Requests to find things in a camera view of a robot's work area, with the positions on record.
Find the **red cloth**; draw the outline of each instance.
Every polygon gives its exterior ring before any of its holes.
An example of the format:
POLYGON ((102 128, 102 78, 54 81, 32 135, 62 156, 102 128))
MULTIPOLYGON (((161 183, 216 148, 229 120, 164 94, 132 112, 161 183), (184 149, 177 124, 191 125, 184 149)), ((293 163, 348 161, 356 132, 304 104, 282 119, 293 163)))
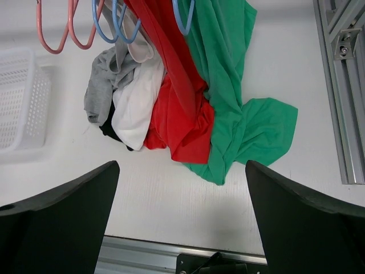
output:
POLYGON ((149 149, 168 146, 171 159, 178 162, 207 164, 214 109, 203 96, 207 84, 176 25, 172 2, 124 2, 141 19, 167 70, 144 145, 149 149))

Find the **pink hook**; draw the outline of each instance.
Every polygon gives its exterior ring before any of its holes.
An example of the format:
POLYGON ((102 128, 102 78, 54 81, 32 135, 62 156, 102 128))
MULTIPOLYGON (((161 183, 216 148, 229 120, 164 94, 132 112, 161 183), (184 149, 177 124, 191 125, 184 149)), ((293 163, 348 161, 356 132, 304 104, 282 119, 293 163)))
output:
MULTIPOLYGON (((72 5, 73 8, 74 8, 74 13, 75 13, 75 10, 78 6, 78 2, 79 0, 74 0, 75 4, 72 5)), ((67 36, 68 36, 68 24, 66 24, 66 27, 64 28, 64 32, 63 32, 63 35, 62 35, 62 39, 61 39, 61 42, 59 44, 59 47, 58 49, 56 50, 53 50, 51 49, 48 44, 46 43, 45 39, 44 39, 44 36, 43 36, 43 30, 42 30, 42 0, 37 0, 37 3, 36 3, 36 27, 37 27, 37 31, 38 31, 38 38, 40 40, 40 43, 43 45, 43 47, 49 51, 50 53, 52 54, 59 54, 63 48, 64 48, 64 44, 66 43, 66 39, 67 39, 67 36)))
MULTIPOLYGON (((102 13, 103 5, 104 5, 104 0, 100 0, 99 7, 98 7, 98 13, 97 13, 98 20, 100 18, 101 13, 102 13)), ((74 41, 74 43, 80 49, 87 50, 91 47, 91 45, 94 41, 96 27, 95 27, 95 24, 92 25, 91 33, 90 33, 89 40, 88 40, 87 44, 86 45, 81 44, 80 41, 78 40, 78 38, 76 37, 75 30, 74 30, 75 10, 76 10, 76 7, 74 7, 73 0, 68 0, 68 30, 70 31, 70 36, 71 36, 72 40, 74 41)))

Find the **blue hook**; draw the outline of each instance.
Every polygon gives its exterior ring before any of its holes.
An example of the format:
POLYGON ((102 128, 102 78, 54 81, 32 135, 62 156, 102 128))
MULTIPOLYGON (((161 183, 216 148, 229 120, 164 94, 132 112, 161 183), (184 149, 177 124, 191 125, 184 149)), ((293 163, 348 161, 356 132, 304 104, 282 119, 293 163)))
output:
MULTIPOLYGON (((136 36, 137 36, 137 33, 138 33, 138 29, 139 27, 141 26, 141 19, 138 19, 137 21, 137 24, 136 24, 136 27, 133 31, 133 34, 132 34, 132 38, 131 39, 128 39, 126 38, 123 33, 120 31, 120 27, 118 28, 118 22, 117 22, 117 0, 113 0, 113 12, 112 12, 112 15, 113 15, 113 23, 114 23, 114 28, 115 28, 115 32, 117 33, 117 35, 127 44, 131 44, 133 43, 133 41, 136 39, 136 36)), ((121 8, 121 14, 120 14, 120 19, 123 20, 124 18, 124 14, 125 14, 125 9, 127 8, 127 5, 126 4, 123 4, 123 7, 121 8)))
POLYGON ((195 0, 192 0, 190 3, 190 9, 189 9, 188 21, 186 23, 186 28, 183 26, 183 22, 181 21, 179 4, 177 3, 177 1, 178 0, 172 0, 173 13, 175 15, 175 20, 176 20, 177 26, 179 27, 179 30, 182 33, 182 35, 187 36, 190 32, 190 27, 192 26, 192 18, 193 18, 193 13, 194 13, 195 0))
MULTIPOLYGON (((98 31, 99 35, 104 39, 104 41, 106 41, 110 44, 114 44, 118 40, 118 35, 115 35, 115 37, 113 39, 109 39, 103 33, 103 31, 102 31, 102 29, 100 28, 100 25, 99 25, 98 16, 96 14, 96 0, 92 0, 92 17, 94 19, 94 24, 95 24, 96 30, 98 31)), ((118 24, 119 28, 121 27, 122 20, 123 20, 122 17, 119 18, 119 24, 118 24)))

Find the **basket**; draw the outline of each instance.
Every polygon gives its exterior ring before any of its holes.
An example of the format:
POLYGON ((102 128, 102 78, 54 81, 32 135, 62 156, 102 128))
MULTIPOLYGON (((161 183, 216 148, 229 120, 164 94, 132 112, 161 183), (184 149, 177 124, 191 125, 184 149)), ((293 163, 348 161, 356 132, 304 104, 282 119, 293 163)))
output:
POLYGON ((32 50, 0 51, 0 154, 43 146, 50 91, 32 50))

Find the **green cloth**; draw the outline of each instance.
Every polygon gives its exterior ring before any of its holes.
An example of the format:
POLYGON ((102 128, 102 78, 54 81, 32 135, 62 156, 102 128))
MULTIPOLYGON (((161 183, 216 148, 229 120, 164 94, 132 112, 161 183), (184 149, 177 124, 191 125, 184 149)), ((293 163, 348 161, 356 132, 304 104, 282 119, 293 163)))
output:
MULTIPOLYGON (((190 0, 180 0, 186 22, 190 0)), ((241 80, 256 10, 244 0, 197 0, 186 38, 215 111, 208 164, 186 164, 218 185, 234 161, 270 165, 288 152, 298 110, 272 98, 242 104, 241 80)))

